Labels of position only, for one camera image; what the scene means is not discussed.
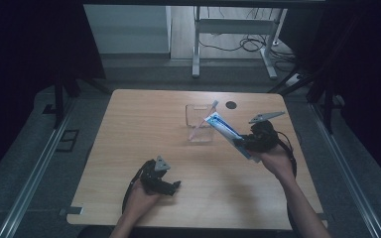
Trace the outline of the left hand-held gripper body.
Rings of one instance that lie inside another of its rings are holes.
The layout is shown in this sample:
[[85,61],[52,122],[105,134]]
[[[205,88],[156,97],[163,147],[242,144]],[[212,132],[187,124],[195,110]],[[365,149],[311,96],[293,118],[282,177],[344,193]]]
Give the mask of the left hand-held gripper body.
[[170,183],[163,181],[163,176],[170,168],[170,165],[161,156],[147,161],[143,165],[142,172],[139,175],[145,190],[148,193],[156,192],[161,194],[162,188],[170,187]]

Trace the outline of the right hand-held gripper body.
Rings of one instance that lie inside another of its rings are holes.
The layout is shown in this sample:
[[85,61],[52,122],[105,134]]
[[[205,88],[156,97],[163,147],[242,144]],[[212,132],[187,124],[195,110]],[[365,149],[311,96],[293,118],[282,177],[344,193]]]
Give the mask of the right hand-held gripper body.
[[281,140],[279,139],[278,132],[274,129],[270,119],[284,115],[284,111],[260,113],[252,118],[249,123],[251,124],[251,133],[256,135],[256,150],[254,152],[266,153],[275,148]]

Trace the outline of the blue and white toothpaste tube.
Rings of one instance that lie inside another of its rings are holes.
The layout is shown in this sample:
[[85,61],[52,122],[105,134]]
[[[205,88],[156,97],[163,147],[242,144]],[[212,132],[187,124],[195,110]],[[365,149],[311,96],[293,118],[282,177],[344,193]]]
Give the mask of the blue and white toothpaste tube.
[[247,160],[260,163],[259,159],[252,157],[248,151],[240,144],[243,137],[236,132],[217,112],[214,112],[204,118],[204,121],[222,135],[238,152]]

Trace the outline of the person's left hand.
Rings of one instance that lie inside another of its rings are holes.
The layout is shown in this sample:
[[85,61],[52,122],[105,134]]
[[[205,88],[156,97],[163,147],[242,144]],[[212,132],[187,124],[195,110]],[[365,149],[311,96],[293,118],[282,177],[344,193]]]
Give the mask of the person's left hand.
[[148,193],[138,179],[132,186],[123,214],[128,218],[138,220],[157,203],[160,197],[156,192]]

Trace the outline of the person's right hand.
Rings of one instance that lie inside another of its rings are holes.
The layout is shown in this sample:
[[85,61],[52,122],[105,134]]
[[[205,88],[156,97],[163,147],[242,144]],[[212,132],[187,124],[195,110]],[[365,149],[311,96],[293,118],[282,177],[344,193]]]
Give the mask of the person's right hand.
[[264,167],[271,172],[279,182],[287,183],[295,180],[290,159],[281,146],[277,146],[267,153],[250,151],[249,154],[259,159]]

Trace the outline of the white power strip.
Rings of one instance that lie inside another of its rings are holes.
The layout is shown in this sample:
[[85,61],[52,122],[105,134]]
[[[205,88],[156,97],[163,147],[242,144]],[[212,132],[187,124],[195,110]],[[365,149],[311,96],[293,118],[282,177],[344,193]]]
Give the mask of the white power strip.
[[288,87],[294,85],[295,83],[299,82],[303,76],[301,74],[295,73],[287,82],[286,85]]

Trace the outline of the black metal stand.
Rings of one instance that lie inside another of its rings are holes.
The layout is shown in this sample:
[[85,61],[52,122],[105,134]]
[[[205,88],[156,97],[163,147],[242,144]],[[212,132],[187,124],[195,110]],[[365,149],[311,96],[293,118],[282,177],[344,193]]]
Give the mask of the black metal stand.
[[87,64],[86,66],[60,65],[47,71],[43,75],[43,82],[47,86],[53,87],[55,101],[52,105],[47,105],[43,113],[55,115],[54,128],[58,128],[64,119],[65,92],[68,97],[79,97],[81,90],[77,81],[80,79],[105,94],[111,94],[112,89],[98,82],[98,79],[105,78],[106,74],[101,64]]
[[287,86],[285,89],[283,89],[283,86],[294,75],[296,75],[300,69],[301,67],[296,64],[283,79],[281,79],[272,89],[269,90],[269,93],[278,93],[282,96],[286,96],[302,88],[303,86],[310,84],[311,88],[306,95],[306,99],[308,103],[317,103],[319,99],[323,97],[322,123],[326,131],[332,134],[332,110],[335,109],[336,106],[333,103],[334,90],[332,77],[330,76],[330,67],[328,65],[324,65],[318,70],[303,76],[291,86]]

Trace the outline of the dark curtain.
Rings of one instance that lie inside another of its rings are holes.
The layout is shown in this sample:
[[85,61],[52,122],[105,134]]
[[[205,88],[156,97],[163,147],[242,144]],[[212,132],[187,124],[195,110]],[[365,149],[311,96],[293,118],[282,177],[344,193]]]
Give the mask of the dark curtain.
[[308,99],[340,96],[342,118],[381,170],[381,0],[288,11],[281,39],[316,72]]
[[0,161],[39,91],[104,76],[83,0],[0,0]]

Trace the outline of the white cabinet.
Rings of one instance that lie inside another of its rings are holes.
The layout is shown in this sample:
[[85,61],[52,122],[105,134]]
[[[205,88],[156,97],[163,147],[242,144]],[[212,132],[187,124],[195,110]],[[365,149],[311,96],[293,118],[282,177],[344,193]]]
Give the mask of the white cabinet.
[[83,5],[101,54],[168,54],[170,6]]

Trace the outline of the metal floor rail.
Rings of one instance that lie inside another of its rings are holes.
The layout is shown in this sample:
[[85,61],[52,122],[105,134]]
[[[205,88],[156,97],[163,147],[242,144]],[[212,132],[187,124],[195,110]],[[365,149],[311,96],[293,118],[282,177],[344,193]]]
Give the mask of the metal floor rail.
[[65,105],[64,117],[60,124],[52,131],[52,134],[42,150],[35,166],[33,167],[27,181],[18,193],[13,205],[11,206],[4,222],[0,227],[0,238],[13,238],[27,209],[32,201],[32,198],[47,170],[47,167],[54,155],[57,145],[63,135],[63,132],[68,124],[72,110],[76,104],[75,99],[69,99]]
[[359,185],[352,169],[350,168],[345,155],[338,146],[335,138],[328,132],[323,123],[323,117],[321,116],[319,107],[314,104],[310,104],[309,107],[315,116],[315,121],[318,129],[320,130],[326,144],[328,145],[332,157],[341,173],[341,176],[351,194],[351,197],[364,221],[372,238],[381,238],[381,222],[375,213],[370,201],[363,192]]

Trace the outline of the white desk frame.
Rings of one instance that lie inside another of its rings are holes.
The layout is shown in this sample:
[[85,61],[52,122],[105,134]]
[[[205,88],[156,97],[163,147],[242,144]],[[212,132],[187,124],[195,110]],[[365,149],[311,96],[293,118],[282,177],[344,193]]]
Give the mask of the white desk frame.
[[227,18],[202,18],[200,16],[200,6],[193,10],[194,22],[194,43],[192,52],[191,75],[193,78],[200,76],[200,36],[202,34],[226,34],[226,35],[258,35],[265,37],[265,46],[258,50],[263,63],[272,80],[278,78],[276,70],[271,62],[270,54],[277,38],[277,33],[283,19],[284,9],[277,12],[271,10],[270,19],[227,19]]

